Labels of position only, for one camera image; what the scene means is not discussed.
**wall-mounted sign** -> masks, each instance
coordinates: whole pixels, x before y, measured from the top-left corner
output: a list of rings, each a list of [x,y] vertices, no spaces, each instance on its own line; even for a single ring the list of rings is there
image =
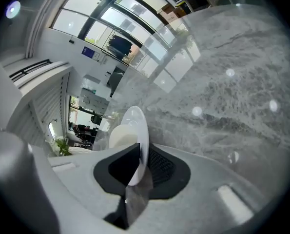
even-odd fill
[[[95,51],[93,49],[88,48],[88,47],[84,47],[83,51],[82,51],[82,54],[89,57],[89,58],[92,58],[94,53],[95,53]]]

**person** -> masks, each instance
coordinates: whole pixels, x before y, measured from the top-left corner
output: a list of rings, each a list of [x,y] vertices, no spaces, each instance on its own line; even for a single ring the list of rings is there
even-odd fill
[[[81,124],[74,124],[73,122],[69,122],[69,128],[73,129],[75,135],[83,140],[83,141],[89,141],[91,143],[94,142],[95,136],[96,136],[96,130],[91,129],[90,126],[85,126]]]

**white plate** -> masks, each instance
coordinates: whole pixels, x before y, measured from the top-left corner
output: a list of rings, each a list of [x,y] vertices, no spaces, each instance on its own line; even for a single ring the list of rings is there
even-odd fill
[[[137,107],[130,107],[123,119],[121,125],[130,125],[137,132],[137,142],[140,144],[140,159],[139,167],[134,173],[129,185],[137,185],[144,176],[145,169],[148,162],[149,153],[149,133],[147,127],[147,121],[143,111]]]

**marble floor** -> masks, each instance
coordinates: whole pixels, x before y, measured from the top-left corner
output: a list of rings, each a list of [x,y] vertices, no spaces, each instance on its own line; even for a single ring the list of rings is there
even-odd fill
[[[130,67],[114,93],[95,150],[108,147],[126,110],[139,106],[150,142],[215,159],[265,197],[290,176],[290,39],[254,5],[226,5],[172,22],[168,50]]]

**blue poster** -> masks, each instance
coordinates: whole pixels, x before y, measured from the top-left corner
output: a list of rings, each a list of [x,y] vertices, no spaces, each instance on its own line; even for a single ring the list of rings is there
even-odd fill
[[[89,49],[88,47],[84,47],[83,48],[83,51],[82,51],[82,54],[89,57],[89,58],[92,58],[93,55],[94,55],[94,50],[93,49]]]

